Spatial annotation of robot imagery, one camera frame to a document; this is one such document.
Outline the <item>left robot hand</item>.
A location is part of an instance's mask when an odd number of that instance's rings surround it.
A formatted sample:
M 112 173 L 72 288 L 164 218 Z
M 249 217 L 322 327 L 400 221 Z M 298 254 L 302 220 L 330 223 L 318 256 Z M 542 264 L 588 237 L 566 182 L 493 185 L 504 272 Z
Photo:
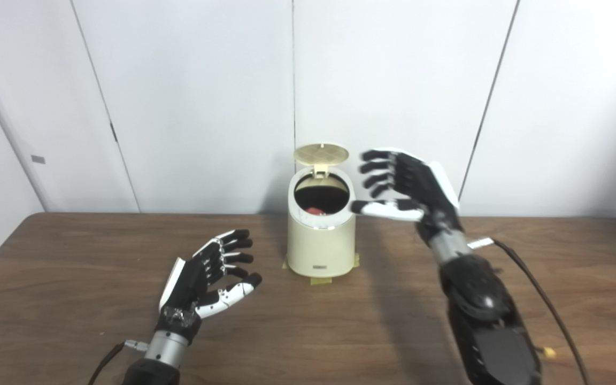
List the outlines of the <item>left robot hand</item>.
M 254 261 L 242 252 L 252 245 L 249 230 L 235 229 L 211 238 L 187 260 L 177 258 L 161 295 L 155 331 L 191 344 L 204 319 L 252 293 L 263 278 L 238 266 Z

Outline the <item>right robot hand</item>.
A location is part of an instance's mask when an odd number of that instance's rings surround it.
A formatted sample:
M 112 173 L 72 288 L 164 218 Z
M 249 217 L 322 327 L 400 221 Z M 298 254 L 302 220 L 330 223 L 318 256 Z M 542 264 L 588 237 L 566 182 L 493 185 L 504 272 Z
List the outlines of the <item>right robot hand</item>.
M 361 154 L 359 172 L 370 200 L 354 200 L 350 212 L 394 221 L 416 222 L 425 243 L 439 233 L 464 233 L 459 198 L 441 164 L 383 147 Z

